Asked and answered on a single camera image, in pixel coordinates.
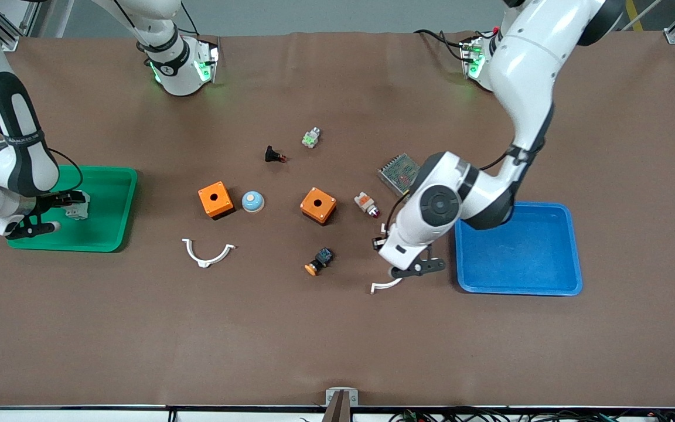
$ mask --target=green tray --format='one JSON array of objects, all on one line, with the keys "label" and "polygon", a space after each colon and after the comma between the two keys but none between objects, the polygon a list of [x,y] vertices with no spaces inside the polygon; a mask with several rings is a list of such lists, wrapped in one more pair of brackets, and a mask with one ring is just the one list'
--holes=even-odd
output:
[{"label": "green tray", "polygon": [[[80,170],[85,181],[78,190],[90,195],[88,219],[73,220],[65,216],[64,209],[49,209],[43,214],[43,221],[60,222],[61,230],[29,239],[9,240],[9,246],[82,252],[113,252],[121,246],[137,187],[137,172],[120,166],[80,166]],[[61,165],[59,182],[54,190],[69,189],[79,180],[80,175],[73,166]]]}]

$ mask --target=circuit board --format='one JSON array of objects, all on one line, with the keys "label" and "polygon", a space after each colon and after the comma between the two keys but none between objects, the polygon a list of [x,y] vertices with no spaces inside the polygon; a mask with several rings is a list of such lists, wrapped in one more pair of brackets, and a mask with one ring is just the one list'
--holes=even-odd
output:
[{"label": "circuit board", "polygon": [[396,193],[398,197],[408,192],[421,166],[416,164],[407,154],[397,155],[378,170],[380,179]]}]

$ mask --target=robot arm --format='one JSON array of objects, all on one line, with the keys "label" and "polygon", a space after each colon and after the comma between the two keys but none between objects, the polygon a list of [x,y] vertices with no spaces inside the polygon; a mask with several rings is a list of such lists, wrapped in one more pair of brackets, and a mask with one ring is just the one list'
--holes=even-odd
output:
[{"label": "robot arm", "polygon": [[487,53],[474,58],[476,68],[466,71],[503,105],[514,124],[514,140],[496,176],[451,152],[431,155],[424,162],[408,203],[380,249],[380,255],[395,267],[392,276],[412,275],[403,273],[409,268],[421,275],[418,255],[458,219],[478,230],[508,221],[523,177],[546,141],[554,112],[554,80],[588,29],[605,28],[600,38],[618,21],[621,16],[614,16],[615,4],[614,0],[525,0],[507,13],[503,29],[479,49]]},{"label": "robot arm", "polygon": [[25,86],[11,69],[0,43],[0,187],[35,197],[59,178]]},{"label": "robot arm", "polygon": [[54,206],[85,203],[82,192],[54,192],[59,168],[46,146],[30,96],[0,44],[0,235],[10,239],[55,232],[40,217]]},{"label": "robot arm", "polygon": [[180,0],[92,0],[126,27],[149,58],[155,80],[172,96],[188,96],[212,81],[217,46],[179,34],[171,20]]}]

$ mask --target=orange box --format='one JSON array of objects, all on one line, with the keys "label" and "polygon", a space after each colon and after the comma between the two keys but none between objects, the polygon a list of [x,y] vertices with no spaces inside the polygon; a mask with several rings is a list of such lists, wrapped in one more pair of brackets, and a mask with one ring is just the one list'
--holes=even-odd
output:
[{"label": "orange box", "polygon": [[206,188],[199,189],[199,200],[202,201],[204,212],[213,220],[225,217],[236,211],[223,182],[215,182]]},{"label": "orange box", "polygon": [[327,224],[338,202],[317,188],[312,188],[301,203],[301,211],[321,225]]}]

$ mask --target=small electrical component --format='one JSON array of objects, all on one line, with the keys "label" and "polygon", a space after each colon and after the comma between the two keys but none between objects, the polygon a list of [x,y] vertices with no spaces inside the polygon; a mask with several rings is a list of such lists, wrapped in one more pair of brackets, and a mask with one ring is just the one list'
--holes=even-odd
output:
[{"label": "small electrical component", "polygon": [[310,219],[325,225],[337,205],[335,198],[317,188],[312,188],[301,203],[301,211]]},{"label": "small electrical component", "polygon": [[[496,35],[496,31],[491,34],[491,37]],[[475,40],[472,40],[469,43],[464,43],[460,45],[460,53],[466,61],[463,61],[463,75],[465,79],[468,77],[478,80],[480,76],[480,71],[483,69],[484,65],[490,62],[490,59],[486,58],[486,55],[483,52],[485,38],[478,37]]]},{"label": "small electrical component", "polygon": [[306,269],[307,273],[310,273],[311,275],[317,276],[319,274],[319,271],[322,271],[322,269],[329,267],[330,262],[332,262],[332,259],[335,257],[335,254],[330,251],[328,248],[322,248],[321,251],[316,252],[316,256],[314,256],[314,261],[311,261],[309,264],[306,264],[304,268]]},{"label": "small electrical component", "polygon": [[199,189],[199,200],[202,201],[204,213],[211,219],[217,220],[236,211],[233,201],[223,182],[215,182],[206,188]]},{"label": "small electrical component", "polygon": [[371,239],[371,246],[375,251],[382,249],[385,243],[387,243],[386,237],[374,237]]},{"label": "small electrical component", "polygon": [[380,209],[374,205],[374,200],[371,199],[371,197],[366,193],[361,192],[357,197],[353,198],[353,200],[356,201],[356,205],[358,205],[359,208],[361,208],[364,213],[367,213],[369,216],[378,219],[382,215]]},{"label": "small electrical component", "polygon": [[311,129],[310,131],[306,132],[301,143],[307,148],[316,147],[316,143],[319,142],[319,134],[321,133],[322,131],[319,130],[319,128]]},{"label": "small electrical component", "polygon": [[88,218],[88,206],[90,205],[90,195],[86,194],[82,190],[76,190],[76,192],[80,192],[83,194],[85,197],[85,202],[83,203],[72,203],[70,205],[65,206],[64,208],[64,214],[66,214],[67,217],[73,220],[85,220]]},{"label": "small electrical component", "polygon": [[262,208],[265,208],[265,198],[262,197],[260,192],[255,192],[254,190],[249,190],[244,197],[241,198],[241,206],[243,206],[244,211],[247,213],[256,214],[259,211],[262,211]]},{"label": "small electrical component", "polygon": [[410,185],[413,184],[419,170],[421,170],[421,166],[416,164],[407,154],[402,154],[386,163],[379,170],[379,177],[392,192],[396,193],[398,197],[402,197],[410,189]]},{"label": "small electrical component", "polygon": [[285,155],[278,154],[277,152],[274,152],[272,146],[268,145],[267,149],[265,150],[265,161],[267,162],[279,161],[281,163],[284,163],[288,161],[288,157],[286,157]]}]

